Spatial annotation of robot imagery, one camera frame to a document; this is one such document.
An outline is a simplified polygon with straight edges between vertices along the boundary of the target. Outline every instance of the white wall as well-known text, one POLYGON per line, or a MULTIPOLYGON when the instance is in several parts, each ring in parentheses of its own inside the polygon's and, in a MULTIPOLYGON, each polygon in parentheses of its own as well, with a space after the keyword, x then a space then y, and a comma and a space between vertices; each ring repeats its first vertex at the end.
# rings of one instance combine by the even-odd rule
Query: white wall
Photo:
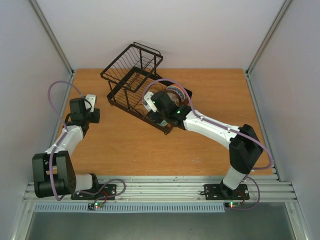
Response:
POLYGON ((253 70, 253 86, 283 180, 292 181, 320 239, 320 1, 296 0, 253 70))
MULTIPOLYGON (((10 239, 32 157, 46 149, 56 117, 48 86, 69 74, 27 0, 0 1, 0 239, 10 239)), ((52 91, 59 106, 66 86, 52 91)))
POLYGON ((283 0, 37 0, 74 69, 105 68, 133 41, 160 68, 242 68, 283 0))

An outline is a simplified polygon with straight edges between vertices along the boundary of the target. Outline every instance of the ventilation grille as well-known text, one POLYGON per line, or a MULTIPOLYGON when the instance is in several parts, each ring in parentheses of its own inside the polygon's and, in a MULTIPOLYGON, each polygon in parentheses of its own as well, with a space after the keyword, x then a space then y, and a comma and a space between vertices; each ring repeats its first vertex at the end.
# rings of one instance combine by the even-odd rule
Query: ventilation grille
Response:
POLYGON ((35 212, 60 213, 224 213, 223 203, 106 203, 89 210, 87 203, 37 203, 35 212))

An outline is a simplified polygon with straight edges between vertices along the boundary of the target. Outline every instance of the table top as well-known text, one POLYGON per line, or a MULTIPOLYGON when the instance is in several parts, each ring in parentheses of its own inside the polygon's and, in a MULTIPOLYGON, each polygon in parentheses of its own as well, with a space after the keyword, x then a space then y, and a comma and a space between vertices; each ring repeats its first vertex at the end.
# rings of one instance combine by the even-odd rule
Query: table top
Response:
MULTIPOLYGON (((89 125, 85 138, 71 159, 77 174, 113 176, 207 176, 225 175, 229 151, 195 132, 174 128, 168 135, 107 100, 108 81, 102 69, 78 69, 74 84, 83 95, 97 96, 100 123, 89 125)), ((163 78, 174 79, 193 92, 192 102, 202 114, 221 122, 251 125, 263 140, 242 69, 157 69, 163 78)), ((78 98, 72 89, 69 99, 78 98)), ((64 115, 69 113, 69 103, 64 115)), ((268 165, 264 152, 256 167, 268 165)), ((255 171, 272 174, 271 170, 255 171)))

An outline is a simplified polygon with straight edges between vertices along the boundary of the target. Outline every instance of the dish rack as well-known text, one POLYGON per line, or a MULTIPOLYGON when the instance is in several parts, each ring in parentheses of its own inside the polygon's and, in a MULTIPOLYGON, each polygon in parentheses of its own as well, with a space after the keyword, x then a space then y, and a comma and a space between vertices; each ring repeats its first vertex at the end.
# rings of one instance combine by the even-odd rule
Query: dish rack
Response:
MULTIPOLYGON (((162 79, 157 74, 157 67, 163 58, 158 50, 134 42, 121 52, 100 75, 108 81, 110 93, 106 97, 110 105, 168 134, 172 127, 169 124, 160 126, 152 122, 147 117, 148 111, 142 104, 142 93, 146 86, 154 80, 162 79)), ((169 85, 172 85, 169 81, 160 81, 153 84, 149 91, 153 93, 164 91, 169 85)), ((188 89, 186 91, 191 97, 192 92, 188 89)))

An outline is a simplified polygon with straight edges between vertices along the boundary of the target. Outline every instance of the robotic arm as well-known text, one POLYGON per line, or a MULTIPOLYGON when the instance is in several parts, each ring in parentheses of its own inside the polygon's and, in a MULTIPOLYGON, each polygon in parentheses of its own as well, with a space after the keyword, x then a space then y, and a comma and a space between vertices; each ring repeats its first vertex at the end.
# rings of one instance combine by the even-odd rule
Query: robotic arm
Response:
POLYGON ((209 118, 195 110, 196 114, 201 116, 199 118, 190 106, 185 104, 177 106, 165 91, 159 91, 155 94, 149 91, 144 95, 143 100, 144 107, 149 111, 147 116, 151 121, 157 124, 166 122, 172 127, 199 133, 220 143, 229 150, 231 167, 220 184, 221 192, 226 199, 250 173, 263 152, 263 149, 256 143, 230 131, 231 129, 240 131, 258 140, 254 129, 247 124, 243 127, 229 125, 209 118), (222 125, 226 129, 209 122, 222 125))
POLYGON ((49 149, 33 156, 34 191, 38 198, 54 195, 49 175, 51 154, 53 154, 52 165, 55 170, 53 173, 54 186, 58 195, 90 190, 99 185, 94 174, 75 174, 70 160, 76 145, 85 137, 89 124, 97 124, 100 121, 100 110, 95 108, 96 102, 97 97, 91 94, 85 98, 71 99, 69 102, 70 113, 65 119, 67 129, 62 129, 61 135, 49 149))

